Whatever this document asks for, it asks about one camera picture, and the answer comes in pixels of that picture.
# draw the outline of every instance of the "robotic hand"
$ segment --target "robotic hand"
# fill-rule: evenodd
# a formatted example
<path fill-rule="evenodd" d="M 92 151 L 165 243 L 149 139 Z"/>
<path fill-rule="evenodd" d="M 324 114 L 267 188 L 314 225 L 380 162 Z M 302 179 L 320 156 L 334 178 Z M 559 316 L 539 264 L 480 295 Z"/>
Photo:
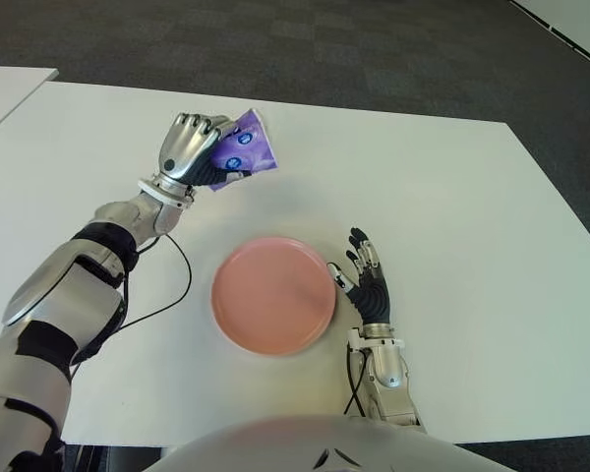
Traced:
<path fill-rule="evenodd" d="M 0 336 L 0 470 L 59 469 L 70 366 L 97 353 L 121 326 L 126 306 L 117 288 L 136 266 L 137 249 L 175 227 L 194 187 L 249 175 L 209 159 L 235 127 L 224 116 L 177 116 L 159 171 L 139 183 L 143 191 L 99 208 L 15 293 Z"/>
<path fill-rule="evenodd" d="M 348 250 L 346 255 L 356 267 L 358 285 L 337 264 L 329 263 L 327 266 L 363 321 L 362 334 L 356 327 L 348 332 L 348 349 L 352 353 L 363 353 L 361 362 L 365 363 L 362 379 L 367 392 L 367 406 L 363 413 L 369 418 L 397 425 L 419 426 L 418 415 L 409 396 L 408 371 L 401 354 L 404 342 L 392 336 L 389 294 L 378 254 L 359 228 L 352 228 L 349 242 L 356 254 Z M 362 409 L 357 394 L 355 398 L 359 409 Z"/>

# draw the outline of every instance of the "purple package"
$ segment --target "purple package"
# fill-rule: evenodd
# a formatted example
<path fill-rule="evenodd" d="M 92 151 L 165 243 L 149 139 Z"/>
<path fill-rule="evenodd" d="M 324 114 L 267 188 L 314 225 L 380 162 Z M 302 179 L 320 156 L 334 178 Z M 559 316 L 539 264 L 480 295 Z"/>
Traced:
<path fill-rule="evenodd" d="M 277 162 L 258 111 L 252 108 L 236 120 L 236 124 L 238 129 L 234 134 L 221 141 L 214 150 L 212 164 L 226 170 L 249 170 L 252 174 L 276 168 Z M 229 183 L 209 187 L 216 191 Z"/>

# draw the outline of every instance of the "white wall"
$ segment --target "white wall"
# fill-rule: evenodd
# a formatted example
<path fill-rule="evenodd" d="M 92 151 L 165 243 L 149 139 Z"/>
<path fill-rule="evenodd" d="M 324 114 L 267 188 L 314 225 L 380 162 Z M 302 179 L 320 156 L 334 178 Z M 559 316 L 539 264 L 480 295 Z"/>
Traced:
<path fill-rule="evenodd" d="M 590 53 L 590 0 L 517 0 Z"/>

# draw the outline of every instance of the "gray carpet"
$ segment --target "gray carpet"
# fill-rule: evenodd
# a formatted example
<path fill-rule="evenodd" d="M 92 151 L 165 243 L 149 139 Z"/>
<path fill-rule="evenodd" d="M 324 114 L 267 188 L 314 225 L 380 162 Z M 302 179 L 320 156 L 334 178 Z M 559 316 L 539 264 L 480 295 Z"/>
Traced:
<path fill-rule="evenodd" d="M 504 121 L 590 232 L 590 62 L 504 0 L 0 0 L 0 65 Z M 590 439 L 551 444 L 474 450 L 520 470 L 590 470 Z"/>

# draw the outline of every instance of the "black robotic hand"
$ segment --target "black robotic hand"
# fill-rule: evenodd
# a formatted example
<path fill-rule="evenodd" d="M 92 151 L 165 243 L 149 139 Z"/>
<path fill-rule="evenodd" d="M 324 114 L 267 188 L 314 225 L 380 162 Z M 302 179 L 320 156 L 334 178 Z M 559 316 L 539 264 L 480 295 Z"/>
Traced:
<path fill-rule="evenodd" d="M 168 130 L 159 152 L 159 171 L 168 178 L 190 186 L 233 182 L 249 171 L 214 167 L 210 157 L 219 141 L 236 130 L 226 116 L 180 113 Z"/>
<path fill-rule="evenodd" d="M 358 271 L 358 285 L 354 283 L 335 263 L 327 265 L 332 278 L 361 314 L 363 325 L 389 323 L 389 293 L 384 281 L 383 268 L 374 245 L 359 228 L 352 228 L 349 241 L 356 254 L 345 254 Z"/>

